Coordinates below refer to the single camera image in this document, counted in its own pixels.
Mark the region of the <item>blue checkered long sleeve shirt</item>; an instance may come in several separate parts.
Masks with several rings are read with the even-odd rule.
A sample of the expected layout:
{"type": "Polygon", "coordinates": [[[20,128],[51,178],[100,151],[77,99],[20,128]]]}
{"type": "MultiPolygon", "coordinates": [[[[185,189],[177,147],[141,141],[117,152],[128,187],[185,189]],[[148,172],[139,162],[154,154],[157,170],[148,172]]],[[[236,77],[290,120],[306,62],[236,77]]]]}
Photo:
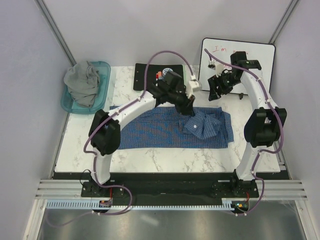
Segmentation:
{"type": "Polygon", "coordinates": [[[174,107],[149,110],[121,130],[119,149],[225,149],[234,141],[231,115],[220,107],[195,107],[181,115],[174,107]]]}

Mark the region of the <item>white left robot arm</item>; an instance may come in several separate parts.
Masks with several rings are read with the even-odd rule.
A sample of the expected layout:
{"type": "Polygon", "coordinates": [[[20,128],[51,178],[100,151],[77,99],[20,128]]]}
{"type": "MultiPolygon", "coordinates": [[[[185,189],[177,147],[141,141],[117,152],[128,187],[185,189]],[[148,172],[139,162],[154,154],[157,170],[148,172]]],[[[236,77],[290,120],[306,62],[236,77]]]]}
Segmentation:
{"type": "Polygon", "coordinates": [[[140,115],[164,103],[174,105],[176,111],[183,116],[194,116],[194,92],[202,88],[201,83],[194,75],[191,80],[178,90],[182,77],[174,71],[166,73],[162,80],[150,83],[146,90],[130,102],[105,112],[99,110],[95,113],[89,138],[85,146],[93,147],[94,154],[91,177],[95,181],[92,191],[99,197],[106,196],[110,191],[109,181],[112,154],[121,143],[121,130],[140,115]]]}

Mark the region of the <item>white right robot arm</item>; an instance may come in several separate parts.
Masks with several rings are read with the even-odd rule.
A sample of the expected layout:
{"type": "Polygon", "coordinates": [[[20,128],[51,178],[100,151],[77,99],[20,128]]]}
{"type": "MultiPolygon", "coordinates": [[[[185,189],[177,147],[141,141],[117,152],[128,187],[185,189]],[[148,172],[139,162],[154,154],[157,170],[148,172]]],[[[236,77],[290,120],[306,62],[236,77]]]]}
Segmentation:
{"type": "Polygon", "coordinates": [[[244,126],[246,147],[240,164],[235,169],[237,179],[229,184],[229,191],[235,197],[247,191],[244,181],[256,179],[256,167],[262,153],[276,154],[284,143],[285,108],[280,108],[265,87],[261,64],[247,59],[244,51],[230,56],[230,63],[209,56],[208,68],[215,74],[208,79],[209,101],[215,101],[229,94],[234,86],[242,84],[248,95],[252,114],[244,126]]]}

